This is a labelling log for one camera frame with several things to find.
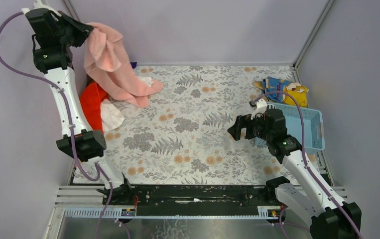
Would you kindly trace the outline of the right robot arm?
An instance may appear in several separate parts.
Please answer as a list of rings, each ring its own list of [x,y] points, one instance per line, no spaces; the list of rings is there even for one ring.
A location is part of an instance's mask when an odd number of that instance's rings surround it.
[[[284,177],[268,182],[269,196],[289,207],[309,227],[314,239],[361,239],[362,211],[356,203],[347,203],[312,167],[304,146],[288,134],[285,116],[279,109],[262,108],[251,115],[237,116],[228,129],[234,140],[260,138],[269,152],[297,180],[299,193]]]

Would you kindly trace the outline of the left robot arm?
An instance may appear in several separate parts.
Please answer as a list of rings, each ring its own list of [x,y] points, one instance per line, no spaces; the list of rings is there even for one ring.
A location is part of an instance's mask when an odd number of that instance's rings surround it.
[[[31,25],[33,63],[44,80],[50,84],[59,112],[63,137],[56,142],[58,149],[71,156],[81,169],[81,162],[93,163],[97,175],[91,181],[102,180],[105,187],[98,190],[105,197],[132,198],[130,182],[106,159],[105,137],[88,123],[75,86],[71,47],[80,47],[93,27],[48,7],[22,9]]]

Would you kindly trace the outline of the pink towel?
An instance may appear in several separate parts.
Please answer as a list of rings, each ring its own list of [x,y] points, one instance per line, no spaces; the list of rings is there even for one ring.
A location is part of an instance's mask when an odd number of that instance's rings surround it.
[[[88,25],[94,29],[86,40],[84,69],[87,75],[113,99],[148,107],[148,97],[160,92],[164,84],[134,72],[120,32],[101,23]]]

